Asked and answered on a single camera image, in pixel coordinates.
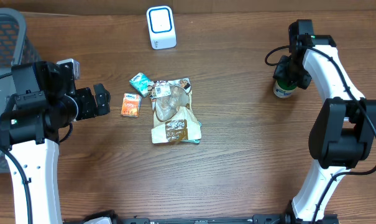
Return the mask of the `teal wet wipes pack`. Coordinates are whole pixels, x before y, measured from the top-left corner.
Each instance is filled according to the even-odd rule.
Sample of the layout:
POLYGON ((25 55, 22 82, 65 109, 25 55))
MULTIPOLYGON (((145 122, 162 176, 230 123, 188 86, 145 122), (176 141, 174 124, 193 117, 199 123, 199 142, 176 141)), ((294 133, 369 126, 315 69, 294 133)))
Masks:
POLYGON ((195 121, 188 121, 187 122, 187 139, 183 140, 183 142, 199 144, 201 141, 201 126, 200 122, 195 121))

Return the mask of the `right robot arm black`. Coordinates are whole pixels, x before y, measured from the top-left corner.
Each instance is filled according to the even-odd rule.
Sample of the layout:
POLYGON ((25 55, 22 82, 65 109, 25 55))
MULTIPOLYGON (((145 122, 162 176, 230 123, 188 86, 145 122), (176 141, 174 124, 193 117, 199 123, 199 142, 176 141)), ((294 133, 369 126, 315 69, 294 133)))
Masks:
POLYGON ((269 215, 272 223, 337 223, 324 211, 347 175, 369 175, 376 165, 357 172, 376 142, 376 100, 368 100, 351 82, 330 35, 316 35, 313 23, 298 19, 288 28, 290 55, 274 64, 274 94, 288 98, 314 83, 323 106, 311 129, 308 148, 313 158, 306 179, 285 213, 269 215))

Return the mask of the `clear plastic snack bag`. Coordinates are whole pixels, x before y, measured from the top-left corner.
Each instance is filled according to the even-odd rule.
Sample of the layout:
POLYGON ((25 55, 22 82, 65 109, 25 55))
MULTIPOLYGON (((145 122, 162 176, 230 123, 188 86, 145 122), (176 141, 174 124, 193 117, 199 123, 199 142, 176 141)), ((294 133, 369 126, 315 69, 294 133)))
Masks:
POLYGON ((199 122, 193 114, 189 78, 159 80, 148 86, 154 126, 153 144, 183 142, 187 139, 187 122, 199 122))

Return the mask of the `green lid jar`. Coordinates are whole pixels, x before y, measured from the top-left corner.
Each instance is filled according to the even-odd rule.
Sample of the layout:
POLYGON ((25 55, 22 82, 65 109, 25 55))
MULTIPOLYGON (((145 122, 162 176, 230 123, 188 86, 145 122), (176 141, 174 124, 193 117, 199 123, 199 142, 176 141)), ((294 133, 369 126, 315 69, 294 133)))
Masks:
POLYGON ((283 80, 275 80, 273 93, 279 98, 289 98, 296 88, 296 85, 287 85, 283 80))

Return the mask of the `teal tissue pack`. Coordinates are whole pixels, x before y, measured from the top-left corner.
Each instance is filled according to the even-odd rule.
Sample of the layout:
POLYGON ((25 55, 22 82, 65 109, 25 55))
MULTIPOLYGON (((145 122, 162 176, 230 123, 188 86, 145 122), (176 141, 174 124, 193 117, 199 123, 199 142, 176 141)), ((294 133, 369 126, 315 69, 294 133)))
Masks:
POLYGON ((142 72, 136 74, 130 79, 129 83, 143 96, 146 97, 149 94, 148 86, 152 81, 142 72))

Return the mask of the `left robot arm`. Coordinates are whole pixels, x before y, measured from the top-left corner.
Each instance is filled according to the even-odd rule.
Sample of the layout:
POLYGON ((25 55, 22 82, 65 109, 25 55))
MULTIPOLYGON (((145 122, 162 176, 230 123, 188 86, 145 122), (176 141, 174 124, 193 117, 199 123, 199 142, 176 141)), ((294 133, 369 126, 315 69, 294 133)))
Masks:
POLYGON ((16 223, 62 223, 59 130, 108 114, 110 92, 101 83, 77 89, 80 64, 73 59, 15 65, 9 76, 16 92, 0 115, 0 151, 11 172, 16 223))

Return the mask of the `orange tissue pack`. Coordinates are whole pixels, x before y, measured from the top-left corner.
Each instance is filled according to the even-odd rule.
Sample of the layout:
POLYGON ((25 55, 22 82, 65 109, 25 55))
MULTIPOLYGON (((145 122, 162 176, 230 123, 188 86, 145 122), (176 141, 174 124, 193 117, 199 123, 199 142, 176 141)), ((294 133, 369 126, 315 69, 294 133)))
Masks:
POLYGON ((142 97, 133 93, 125 93, 122 101, 121 115, 138 118, 142 97))

